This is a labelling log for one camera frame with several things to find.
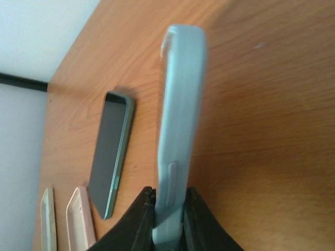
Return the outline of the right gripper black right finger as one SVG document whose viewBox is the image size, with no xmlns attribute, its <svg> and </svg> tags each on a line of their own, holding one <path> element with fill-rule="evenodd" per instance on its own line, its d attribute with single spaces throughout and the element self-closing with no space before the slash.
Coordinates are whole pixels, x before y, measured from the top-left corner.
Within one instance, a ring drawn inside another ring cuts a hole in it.
<svg viewBox="0 0 335 251">
<path fill-rule="evenodd" d="M 243 250 L 222 228 L 194 187 L 186 192 L 182 250 Z"/>
</svg>

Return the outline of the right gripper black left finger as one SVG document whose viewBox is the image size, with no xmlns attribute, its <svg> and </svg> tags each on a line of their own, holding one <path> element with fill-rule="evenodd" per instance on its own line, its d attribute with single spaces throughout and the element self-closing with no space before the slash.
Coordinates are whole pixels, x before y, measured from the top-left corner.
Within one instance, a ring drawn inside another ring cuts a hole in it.
<svg viewBox="0 0 335 251">
<path fill-rule="evenodd" d="M 116 225 L 89 250 L 154 250 L 156 190 L 144 187 Z"/>
</svg>

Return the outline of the light blue phone case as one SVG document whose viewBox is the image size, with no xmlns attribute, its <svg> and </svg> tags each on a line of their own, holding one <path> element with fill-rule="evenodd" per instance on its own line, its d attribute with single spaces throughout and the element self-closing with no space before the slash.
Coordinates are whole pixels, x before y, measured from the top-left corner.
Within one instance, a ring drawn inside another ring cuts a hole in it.
<svg viewBox="0 0 335 251">
<path fill-rule="evenodd" d="M 169 26 L 161 57 L 166 58 L 166 70 L 152 240 L 157 250 L 177 250 L 207 64 L 203 29 L 190 25 Z"/>
</svg>

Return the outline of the pink phone case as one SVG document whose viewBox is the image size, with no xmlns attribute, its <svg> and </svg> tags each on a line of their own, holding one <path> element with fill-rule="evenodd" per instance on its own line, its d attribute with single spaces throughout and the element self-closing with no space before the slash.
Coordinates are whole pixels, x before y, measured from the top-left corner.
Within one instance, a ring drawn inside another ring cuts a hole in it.
<svg viewBox="0 0 335 251">
<path fill-rule="evenodd" d="M 76 187 L 66 208 L 69 250 L 88 250 L 96 243 L 86 187 Z"/>
</svg>

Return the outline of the white phone case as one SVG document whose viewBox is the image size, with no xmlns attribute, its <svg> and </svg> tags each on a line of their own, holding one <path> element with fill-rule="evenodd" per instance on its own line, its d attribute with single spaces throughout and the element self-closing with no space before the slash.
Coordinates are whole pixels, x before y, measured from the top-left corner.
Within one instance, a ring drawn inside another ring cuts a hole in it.
<svg viewBox="0 0 335 251">
<path fill-rule="evenodd" d="M 42 250 L 57 250 L 57 230 L 53 188 L 45 189 L 40 204 Z"/>
</svg>

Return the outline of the black phone green edge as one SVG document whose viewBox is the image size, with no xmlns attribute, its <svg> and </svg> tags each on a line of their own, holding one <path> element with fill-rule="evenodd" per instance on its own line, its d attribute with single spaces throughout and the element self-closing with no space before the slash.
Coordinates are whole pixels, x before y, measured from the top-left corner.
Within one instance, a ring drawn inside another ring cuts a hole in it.
<svg viewBox="0 0 335 251">
<path fill-rule="evenodd" d="M 135 109 L 133 98 L 106 93 L 88 183 L 89 198 L 103 220 L 114 211 Z"/>
</svg>

